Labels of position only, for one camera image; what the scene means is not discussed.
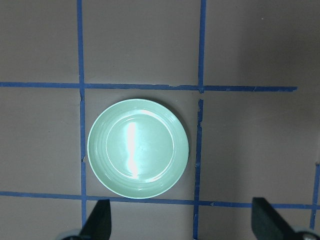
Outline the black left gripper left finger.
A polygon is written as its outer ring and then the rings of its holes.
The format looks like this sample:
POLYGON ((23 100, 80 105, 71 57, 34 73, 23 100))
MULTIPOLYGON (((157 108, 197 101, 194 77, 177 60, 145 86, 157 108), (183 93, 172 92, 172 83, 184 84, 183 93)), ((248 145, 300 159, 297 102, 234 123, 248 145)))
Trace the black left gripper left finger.
POLYGON ((109 240, 112 232, 111 204, 109 199, 98 200, 79 237, 81 240, 109 240))

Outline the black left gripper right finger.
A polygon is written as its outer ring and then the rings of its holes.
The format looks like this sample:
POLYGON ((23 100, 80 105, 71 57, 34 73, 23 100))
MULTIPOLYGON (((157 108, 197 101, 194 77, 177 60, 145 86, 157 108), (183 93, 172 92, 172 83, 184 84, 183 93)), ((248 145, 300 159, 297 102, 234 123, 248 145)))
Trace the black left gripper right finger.
POLYGON ((251 229, 257 240, 303 239, 263 197, 252 198, 251 229))

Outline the green plate near left arm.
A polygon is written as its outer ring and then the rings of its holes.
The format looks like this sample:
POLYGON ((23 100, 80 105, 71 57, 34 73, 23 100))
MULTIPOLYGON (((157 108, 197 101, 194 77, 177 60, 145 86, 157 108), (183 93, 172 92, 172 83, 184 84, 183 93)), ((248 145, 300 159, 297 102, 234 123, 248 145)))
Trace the green plate near left arm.
POLYGON ((130 199, 149 199, 182 177, 189 141, 179 118, 148 99, 127 99, 105 109, 87 138, 90 167, 99 182, 130 199))

